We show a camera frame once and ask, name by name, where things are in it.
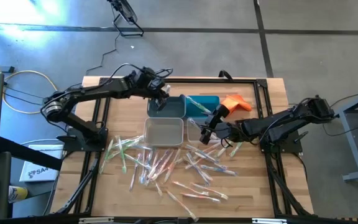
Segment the wooden table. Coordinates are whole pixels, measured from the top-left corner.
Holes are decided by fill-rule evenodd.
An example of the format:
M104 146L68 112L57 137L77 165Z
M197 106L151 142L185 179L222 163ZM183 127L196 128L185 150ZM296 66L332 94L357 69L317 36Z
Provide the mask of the wooden table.
M84 86L93 86L99 83L100 77L84 77ZM268 90L272 103L273 113L278 113L288 108L287 94L284 82L281 78L268 78ZM203 83L170 83L172 96L185 95L217 95L221 101L226 95L240 94L252 105L252 111L237 110L226 118L226 121L236 119L257 118L255 94L252 85L247 84L203 84ZM101 120L104 101L101 103L99 112ZM147 100L139 97L131 99L115 100L110 102L107 128L109 129L109 140L119 134L121 139L143 135ZM86 121L92 120L94 101L79 103L76 115ZM187 141L186 131L184 149ZM186 190L168 181L162 184L162 188L169 189L198 217L273 217L272 199L270 195L269 182L264 155L259 147L244 143L233 159L230 160L228 149L221 157L221 163L227 165L230 170L238 172L237 177L224 175L219 172L209 171L214 179L211 188L229 196L228 201L220 204L212 203L198 198L183 198L179 193ZM127 151L135 157L140 151ZM81 173L84 152L75 152L63 162L60 171L57 189L55 192L52 209L58 210L76 189ZM288 188L304 206L313 213L308 185L301 162L292 154L283 154L283 165ZM185 170L185 164L181 163L175 167L170 180L176 180L183 184L190 182L202 183L201 177L195 170ZM127 161L127 174L121 171L121 158L115 157L105 165L103 174L98 176L94 195L92 216L112 217L188 217L188 214L167 194L159 197L156 188L150 184L148 187L135 182L134 189L129 192L129 184L134 171L134 163ZM277 188L280 208L283 210L282 193ZM85 189L83 207L88 197L88 189Z

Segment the blue bin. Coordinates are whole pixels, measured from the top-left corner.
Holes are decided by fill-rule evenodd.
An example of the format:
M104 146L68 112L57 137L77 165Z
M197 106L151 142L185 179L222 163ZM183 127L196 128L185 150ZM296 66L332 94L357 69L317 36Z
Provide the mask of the blue bin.
M201 103L211 112L215 110L215 108L219 105L219 97L218 96L190 96L197 103ZM207 117L206 114L203 114L204 111L201 111L197 106L190 102L189 99L186 98L186 117L192 118L200 118Z

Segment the black cable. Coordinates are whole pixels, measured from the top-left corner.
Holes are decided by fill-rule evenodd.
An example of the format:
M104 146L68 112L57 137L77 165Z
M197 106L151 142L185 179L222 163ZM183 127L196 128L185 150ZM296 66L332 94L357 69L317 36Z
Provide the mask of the black cable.
M82 83L77 83L77 84L71 85L66 90L69 90L69 89L71 89L71 88L73 88L74 86L77 86L77 85L82 85Z
M50 122L50 121L47 119L46 116L44 116L44 118L47 120L47 122L48 122L49 124L51 124L51 125L53 125L53 126L55 126L55 127L60 128L62 131L64 131L64 132L68 135L68 132L67 132L64 128L60 127L60 126L57 125L57 124L53 124L52 122Z
M163 73L163 72L167 72L166 75L163 76L159 76L158 74ZM155 75L159 78L167 78L168 76L170 76L173 72L173 68L164 68L164 69L160 69L158 71L155 72Z
M40 104L40 103L33 103L33 102L30 102L30 101L27 101L27 100L23 100L22 98L19 98L19 97L16 97L16 96L12 96L12 95L9 95L9 94L7 94L7 93L5 93L5 92L3 92L3 94L5 94L5 95L7 95L7 96L10 96L10 97L12 97L12 98L15 98L15 99L18 99L18 100L24 101L24 102L26 102L26 103L31 103L31 104L33 104L33 105L39 105L39 106L42 106L42 104Z
M295 152L293 152L292 153L294 156L296 156L298 159L299 159L299 161L301 161L301 163L302 163L302 165L303 165L303 170L305 171L305 177L306 177L306 182L308 181L308 171L306 170L306 165L305 165L305 163L303 162L303 160L302 160L302 158L298 155L298 154L296 154Z
M324 132L325 132L328 136L335 137L335 136L340 136L340 135L342 135L342 134L346 134L346 133L348 133L349 131L354 131L354 130L358 129L358 127L352 128L352 129L350 129L350 130L348 130L348 131L344 131L344 132L338 133L338 134L329 134L329 133L327 133L326 127L325 127L324 125L323 125L323 129L324 129Z
M38 151L62 151L64 149L40 149Z
M354 94L354 95L350 95L350 96L346 96L346 97L344 97L344 98L341 98L341 99L335 101L335 103L331 104L329 107L332 108L335 104L339 103L340 101L346 100L346 99L348 99L348 98L352 98L352 97L355 97L355 96L358 96L358 94ZM329 134L329 133L327 132L327 130L326 130L325 124L323 124L323 129L324 129L324 132L326 133L326 135L331 136L331 137L335 137L335 136L340 136L340 135L346 134L346 133L348 133L349 131L356 130L356 129L358 129L358 127L352 128L352 129L350 129L350 130L348 130L348 131L344 131L344 132L342 132L342 133L337 133L337 134Z
M29 95L29 96L34 96L34 97L37 97L37 98L40 98L40 99L44 99L45 97L41 97L41 96L37 96L37 95L33 95L33 94L30 94L30 93L26 93L26 92L23 92L23 91L20 91L20 90L15 90L9 86L4 86L5 88L8 88L10 90L13 90L13 91L16 91L18 93L23 93L23 94L26 94L26 95Z
M277 118L275 121L273 121L273 122L266 128L265 132L264 132L263 135L259 138L259 141L258 141L258 143L256 143L256 144L260 144L260 143L262 142L262 140L263 140L263 138L265 137L267 131L268 131L275 123L279 122L281 119L283 119L283 118L285 118L285 117L287 117L287 116L289 116L289 114L286 114L286 115L282 116L281 118Z
M55 178L55 180L53 181L52 190L50 191L50 195L49 195L49 198L48 198L47 206L45 207L45 210L44 210L44 212L42 213L42 216L44 216L44 215L47 213L47 210L48 210L48 207L49 207L49 205L50 205L50 202L52 201L52 196L54 195L53 191L55 190L59 173L56 175L56 178Z
M176 223L176 222L177 222L177 220L162 220L162 221L155 222L154 224L159 224L159 223L167 223L167 222Z
M277 160L277 157L273 156L274 153L270 153L270 157L274 160Z
M93 67L93 68L88 69L87 71L85 71L85 75L88 75L89 72L94 70L94 69L103 68L104 56L107 55L107 54L113 53L113 52L115 52L117 50L117 39L118 39L119 36L120 36L120 33L118 32L117 37L114 39L114 49L110 50L109 52L106 52L106 53L102 54L102 60L100 61L100 65L97 66L97 67Z
M109 78L106 79L106 81L104 81L104 82L103 82L102 84L100 84L100 85L97 85L97 86L94 86L93 88L88 89L87 91L96 90L96 89L101 88L102 86L108 84L108 83L112 80L112 77L118 72L118 70L120 70L120 69L121 69L122 67L124 67L124 66L132 66L132 67L138 69L139 71L143 71L143 69L139 68L139 67L136 66L136 65L133 65L133 64L131 64L131 63L123 63L122 65L118 66L118 68L116 68L115 71L113 71L113 73L110 75Z
M339 100L335 101L335 103L331 104L331 106L329 106L329 107L332 108L335 104L339 103L340 101L346 100L346 99L349 99L349 98L352 98L352 97L355 97L355 96L358 96L358 94L350 95L350 96L344 97L342 99L339 99Z

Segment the concrete floor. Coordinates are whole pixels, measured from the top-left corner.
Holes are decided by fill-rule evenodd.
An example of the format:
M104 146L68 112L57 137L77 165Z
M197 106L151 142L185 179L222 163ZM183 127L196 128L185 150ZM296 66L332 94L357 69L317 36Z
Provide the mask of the concrete floor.
M252 0L129 2L144 27L258 28ZM259 2L266 29L358 30L358 1ZM0 22L111 27L111 19L104 0L0 0ZM62 90L80 82L86 69L99 65L101 55L114 48L116 35L9 27L0 30L0 65L43 72ZM333 103L358 93L358 35L267 35L267 45L274 76L284 78L290 103L315 94ZM103 68L89 75L110 75L119 64L129 62L155 69L173 67L176 76L215 77L225 69L234 77L266 77L259 34L147 32L143 38L120 37L117 49L104 58ZM18 76L9 83L40 96L53 91L45 80L34 75ZM9 101L23 110L37 110L34 105ZM1 119L0 136L16 142L54 138L62 133L41 115L17 114L5 105ZM330 133L342 131L337 122L327 127ZM346 184L341 177L356 171L345 137L329 137L320 125L303 129L309 131L302 145L315 213L323 217L358 217L358 181ZM12 164L12 172L21 172L22 161ZM14 216L40 215L46 200L47 195L41 195L16 203Z

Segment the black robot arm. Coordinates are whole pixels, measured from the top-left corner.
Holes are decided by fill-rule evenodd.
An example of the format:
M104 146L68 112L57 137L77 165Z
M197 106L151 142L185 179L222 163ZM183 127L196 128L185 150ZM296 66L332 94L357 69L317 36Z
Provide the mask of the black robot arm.
M123 99L140 96L155 100L158 108L162 109L169 97L169 94L162 90L164 85L162 77L156 75L151 68L144 67L137 73L133 71L122 78L110 78L97 86L55 92L44 99L46 103L41 112L48 121L64 122L79 130L86 140L98 140L100 128L96 127L96 123L84 121L71 112L77 103L108 97Z
M252 142L257 137L260 140L267 137L269 142L276 143L309 123L327 123L334 118L334 111L327 101L318 96L304 99L298 105L266 118L237 120L234 124L222 122L221 118L228 114L229 110L219 105L208 116L205 125L201 125L200 141L203 144L209 142L211 133L233 142Z

